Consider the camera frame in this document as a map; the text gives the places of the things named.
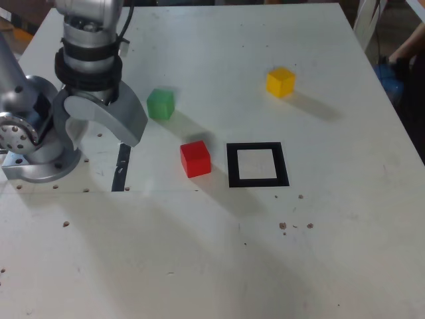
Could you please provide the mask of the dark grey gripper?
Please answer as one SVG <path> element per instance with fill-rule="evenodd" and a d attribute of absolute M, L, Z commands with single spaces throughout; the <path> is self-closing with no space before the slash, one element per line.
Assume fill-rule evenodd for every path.
<path fill-rule="evenodd" d="M 101 91 L 64 85 L 52 101 L 54 129 L 62 145 L 78 149 L 81 120 L 103 125 L 122 143 L 138 145 L 147 125 L 147 115 L 135 92 L 123 81 Z"/>

